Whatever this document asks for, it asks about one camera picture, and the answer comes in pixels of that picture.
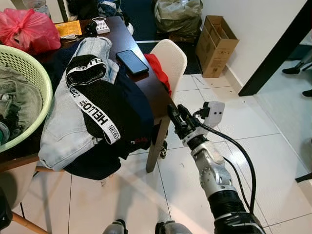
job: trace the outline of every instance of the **chair leg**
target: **chair leg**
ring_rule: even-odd
[[[49,169],[49,168],[46,168],[46,167],[39,167],[39,166],[36,167],[35,171],[36,172],[55,172],[52,169]]]
[[[18,215],[17,213],[12,212],[12,214],[13,214],[12,220],[14,222],[17,222],[18,224],[20,224],[20,225],[38,233],[38,234],[49,234],[47,231],[45,231],[41,227],[38,227],[36,224],[28,221],[27,219],[23,218],[22,216]]]

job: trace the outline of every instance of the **white power strip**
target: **white power strip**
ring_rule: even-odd
[[[97,23],[96,30],[97,34],[109,33],[110,29],[105,23],[106,18],[104,17],[96,17],[92,19],[95,23]]]

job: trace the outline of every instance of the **green laundry basket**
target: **green laundry basket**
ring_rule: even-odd
[[[41,92],[42,110],[36,121],[17,138],[0,146],[0,153],[12,148],[28,138],[44,121],[52,102],[52,85],[50,78],[42,65],[32,56],[22,50],[0,45],[0,65],[9,66],[20,72],[33,83]]]

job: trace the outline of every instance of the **black cable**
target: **black cable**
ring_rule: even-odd
[[[230,166],[233,168],[233,170],[234,170],[234,172],[235,172],[235,174],[236,174],[238,183],[239,183],[240,191],[242,192],[242,195],[243,195],[244,202],[245,202],[245,204],[246,204],[248,210],[250,210],[250,206],[249,206],[248,201],[247,201],[247,199],[246,199],[246,197],[245,197],[243,185],[242,185],[242,182],[241,182],[241,180],[240,180],[240,177],[239,177],[239,174],[238,174],[238,172],[237,172],[237,169],[236,169],[235,166],[232,164],[232,162],[229,161],[226,157],[223,157],[223,158],[224,158],[224,160],[227,161],[227,162],[230,164]]]
[[[200,112],[199,111],[196,111],[194,114],[193,114],[193,117],[194,119],[199,123],[199,125],[208,130],[209,132],[212,132],[226,140],[228,140],[229,142],[231,142],[232,144],[234,144],[241,152],[242,154],[244,155],[247,163],[248,163],[248,166],[250,168],[250,172],[251,172],[251,176],[252,176],[252,195],[251,195],[251,199],[250,199],[250,209],[249,209],[249,213],[250,214],[253,214],[254,213],[254,203],[255,203],[255,191],[256,191],[256,178],[255,178],[255,171],[254,171],[254,165],[248,155],[248,153],[245,151],[245,149],[237,142],[235,141],[234,139],[230,138],[229,136],[211,128],[211,127],[208,127],[206,126],[205,124],[201,123],[197,118],[196,118],[196,115],[199,115]]]
[[[23,205],[22,205],[21,202],[19,203],[19,205],[20,205],[21,214],[22,214],[23,218],[25,218],[25,213],[24,213]]]

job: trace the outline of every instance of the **smartphone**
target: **smartphone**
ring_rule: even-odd
[[[148,71],[148,67],[142,62],[132,50],[125,50],[116,53],[116,58],[120,60],[132,75],[141,74]]]

